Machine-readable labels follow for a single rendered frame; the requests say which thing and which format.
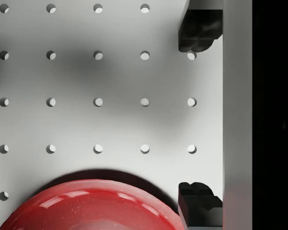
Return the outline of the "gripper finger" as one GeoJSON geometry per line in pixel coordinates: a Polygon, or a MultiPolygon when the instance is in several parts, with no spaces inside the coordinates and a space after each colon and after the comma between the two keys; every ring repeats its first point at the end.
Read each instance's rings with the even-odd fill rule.
{"type": "Polygon", "coordinates": [[[178,211],[184,230],[223,230],[223,202],[203,183],[179,184],[178,211]]]}
{"type": "Polygon", "coordinates": [[[200,53],[223,34],[222,10],[187,10],[179,28],[178,49],[200,53]]]}

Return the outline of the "red plate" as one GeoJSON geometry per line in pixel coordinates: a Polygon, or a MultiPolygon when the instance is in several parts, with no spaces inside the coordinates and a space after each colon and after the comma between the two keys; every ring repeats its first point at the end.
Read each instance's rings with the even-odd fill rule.
{"type": "Polygon", "coordinates": [[[0,230],[184,230],[178,214],[137,187],[77,180],[48,188],[21,204],[0,230]]]}

